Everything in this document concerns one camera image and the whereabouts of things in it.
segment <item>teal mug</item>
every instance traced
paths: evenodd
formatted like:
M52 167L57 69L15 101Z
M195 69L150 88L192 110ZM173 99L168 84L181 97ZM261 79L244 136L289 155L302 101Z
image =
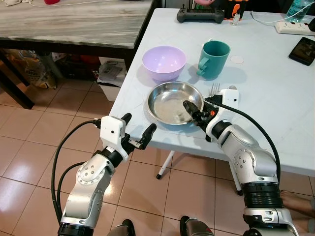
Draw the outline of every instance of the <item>teal mug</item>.
M204 78L215 78L223 70L230 47L220 41L209 41L202 46L197 74Z

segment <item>white cable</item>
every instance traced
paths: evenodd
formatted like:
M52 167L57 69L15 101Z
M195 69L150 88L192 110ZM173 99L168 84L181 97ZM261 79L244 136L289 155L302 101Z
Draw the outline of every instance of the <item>white cable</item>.
M309 7L310 5L312 5L314 2L315 2L315 1L313 1L313 2L311 2L311 3L309 3L309 4L307 4L305 7L303 7L301 10L299 10L298 12L296 12L295 14L293 14L292 16L289 16L289 17L286 17L286 18L283 18L283 19L280 19L280 20L277 20L277 21L270 21L270 22L267 22L267 21L257 20L257 19L255 19L255 17L252 15L253 11L251 11L251 16L252 16L252 18L253 18L254 20L256 20L256 21L258 21L258 22L260 22L260 23L275 23L275 22L282 21L282 20L286 20L286 19L289 19L289 18L295 16L296 14L300 13L301 11L303 11L305 8L307 8L307 7Z
M81 5L81 4L86 4L86 3L94 3L94 2L106 2L106 1L118 1L118 0L97 0L97 1L85 1L85 2L80 2L80 3L71 3L71 4L60 4L60 5L43 5L43 6L37 6L32 4L32 0L29 1L31 6L36 6L36 7L54 7L54 6L71 6L71 5Z

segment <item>black controller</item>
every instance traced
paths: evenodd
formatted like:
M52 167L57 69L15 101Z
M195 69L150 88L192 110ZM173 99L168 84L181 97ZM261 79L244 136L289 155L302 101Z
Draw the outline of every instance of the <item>black controller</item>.
M182 23L185 20L214 20L220 24L224 20L224 10L210 9L187 9L183 7L177 13L177 20Z

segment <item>smartphone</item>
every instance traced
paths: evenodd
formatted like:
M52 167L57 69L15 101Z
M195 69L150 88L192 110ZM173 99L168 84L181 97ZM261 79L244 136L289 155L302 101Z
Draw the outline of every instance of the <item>smartphone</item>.
M315 41L306 37L301 38L293 48L289 58L304 65L312 64L315 58Z

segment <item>lavender plastic bowl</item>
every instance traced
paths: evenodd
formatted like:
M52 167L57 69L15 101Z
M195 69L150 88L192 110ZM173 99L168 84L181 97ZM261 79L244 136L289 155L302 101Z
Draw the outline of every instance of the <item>lavender plastic bowl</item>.
M179 48L158 46L149 49L143 55L142 63L153 79L168 81L182 72L186 64L186 56Z

